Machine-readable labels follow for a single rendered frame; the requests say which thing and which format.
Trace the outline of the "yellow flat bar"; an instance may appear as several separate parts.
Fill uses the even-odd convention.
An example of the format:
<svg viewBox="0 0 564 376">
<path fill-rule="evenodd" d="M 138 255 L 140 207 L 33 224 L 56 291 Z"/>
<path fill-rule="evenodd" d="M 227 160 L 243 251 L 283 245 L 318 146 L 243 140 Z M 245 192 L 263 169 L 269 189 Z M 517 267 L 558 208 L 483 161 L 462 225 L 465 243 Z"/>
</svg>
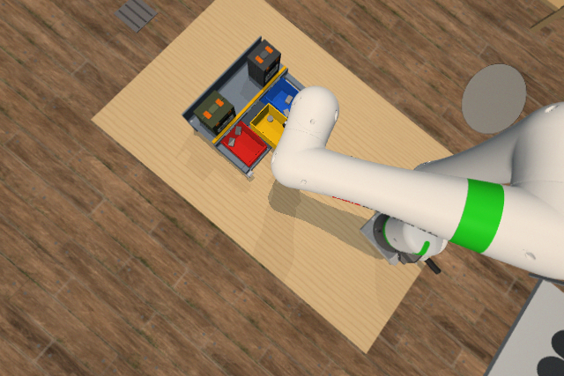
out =
<svg viewBox="0 0 564 376">
<path fill-rule="evenodd" d="M 272 79 L 271 81 L 245 106 L 234 119 L 213 139 L 215 144 L 229 129 L 230 127 L 248 110 L 248 108 L 265 92 L 265 90 L 281 75 L 281 73 L 286 69 L 284 66 Z"/>
</svg>

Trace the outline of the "blue open bin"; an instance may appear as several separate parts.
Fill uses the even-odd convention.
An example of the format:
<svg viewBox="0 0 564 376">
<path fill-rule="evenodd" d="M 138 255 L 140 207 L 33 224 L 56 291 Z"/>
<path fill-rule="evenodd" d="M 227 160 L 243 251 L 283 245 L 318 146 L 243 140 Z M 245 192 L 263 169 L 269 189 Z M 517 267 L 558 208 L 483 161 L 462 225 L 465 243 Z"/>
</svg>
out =
<svg viewBox="0 0 564 376">
<path fill-rule="evenodd" d="M 265 105 L 270 103 L 281 114 L 284 114 L 283 110 L 285 109 L 288 109 L 290 112 L 293 99 L 297 95 L 297 93 L 298 90 L 290 85 L 285 79 L 281 78 L 260 100 Z M 288 95 L 293 97 L 289 105 L 285 103 Z"/>
</svg>

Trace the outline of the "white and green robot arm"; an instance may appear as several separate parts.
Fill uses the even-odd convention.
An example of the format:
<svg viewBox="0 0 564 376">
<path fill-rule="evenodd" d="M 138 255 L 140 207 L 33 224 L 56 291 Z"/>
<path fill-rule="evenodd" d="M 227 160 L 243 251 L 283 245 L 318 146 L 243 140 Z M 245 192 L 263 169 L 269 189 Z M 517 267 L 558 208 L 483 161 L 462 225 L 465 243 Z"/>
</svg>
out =
<svg viewBox="0 0 564 376">
<path fill-rule="evenodd" d="M 438 275 L 429 256 L 450 241 L 564 280 L 564 102 L 413 170 L 326 149 L 338 115 L 327 88 L 297 93 L 271 156 L 279 183 L 382 213 L 375 240 L 403 264 L 420 260 Z"/>
</svg>

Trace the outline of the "yellow bin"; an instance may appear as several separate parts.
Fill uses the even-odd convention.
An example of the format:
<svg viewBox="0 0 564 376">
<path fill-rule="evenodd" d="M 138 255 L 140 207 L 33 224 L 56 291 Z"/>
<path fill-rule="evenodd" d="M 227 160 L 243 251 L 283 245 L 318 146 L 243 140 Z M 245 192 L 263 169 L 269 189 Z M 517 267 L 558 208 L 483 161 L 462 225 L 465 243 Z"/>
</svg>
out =
<svg viewBox="0 0 564 376">
<path fill-rule="evenodd" d="M 268 122 L 267 117 L 273 116 L 273 121 Z M 278 141 L 284 131 L 283 123 L 287 118 L 275 107 L 268 103 L 262 111 L 250 122 L 251 129 L 258 134 L 273 149 L 276 149 Z"/>
</svg>

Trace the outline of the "dark grey metal shelf rack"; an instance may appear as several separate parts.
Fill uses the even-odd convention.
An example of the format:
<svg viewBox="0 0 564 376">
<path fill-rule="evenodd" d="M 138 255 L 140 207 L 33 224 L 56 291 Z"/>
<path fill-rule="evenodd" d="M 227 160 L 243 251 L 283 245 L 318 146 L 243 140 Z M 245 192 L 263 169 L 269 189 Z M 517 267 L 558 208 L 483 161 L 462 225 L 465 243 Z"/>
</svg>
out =
<svg viewBox="0 0 564 376">
<path fill-rule="evenodd" d="M 259 161 L 272 148 L 267 145 L 267 149 L 254 162 L 251 167 L 244 164 L 239 158 L 229 151 L 221 141 L 224 137 L 240 122 L 244 122 L 250 129 L 250 122 L 262 111 L 265 104 L 260 100 L 281 78 L 290 82 L 299 91 L 306 88 L 290 73 L 286 68 L 281 75 L 265 90 L 265 92 L 248 108 L 248 110 L 230 127 L 230 129 L 214 144 L 212 141 L 216 137 L 207 129 L 196 117 L 193 111 L 214 91 L 216 90 L 233 106 L 236 115 L 263 89 L 248 72 L 247 56 L 262 42 L 260 35 L 183 113 L 183 118 L 196 131 L 205 136 L 226 158 L 242 170 L 249 178 L 253 174 L 251 171 Z M 242 120 L 241 120 L 242 119 Z"/>
</svg>

